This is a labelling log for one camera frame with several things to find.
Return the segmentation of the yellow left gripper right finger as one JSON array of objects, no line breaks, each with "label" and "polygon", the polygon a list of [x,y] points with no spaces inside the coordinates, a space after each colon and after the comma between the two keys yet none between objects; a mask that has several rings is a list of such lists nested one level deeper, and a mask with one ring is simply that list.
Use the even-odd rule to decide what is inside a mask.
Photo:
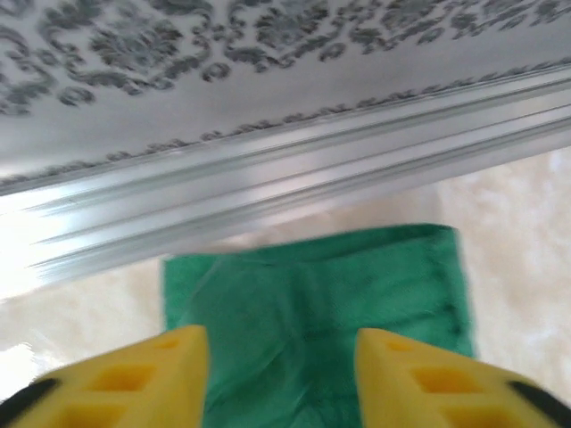
[{"label": "yellow left gripper right finger", "polygon": [[359,330],[365,427],[568,427],[570,408],[531,379],[385,330]]}]

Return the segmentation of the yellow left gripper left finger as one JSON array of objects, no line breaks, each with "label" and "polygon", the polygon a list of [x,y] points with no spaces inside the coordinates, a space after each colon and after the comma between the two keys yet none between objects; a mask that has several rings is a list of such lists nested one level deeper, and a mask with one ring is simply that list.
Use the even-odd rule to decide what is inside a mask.
[{"label": "yellow left gripper left finger", "polygon": [[200,325],[64,366],[1,405],[3,427],[199,427],[209,372]]}]

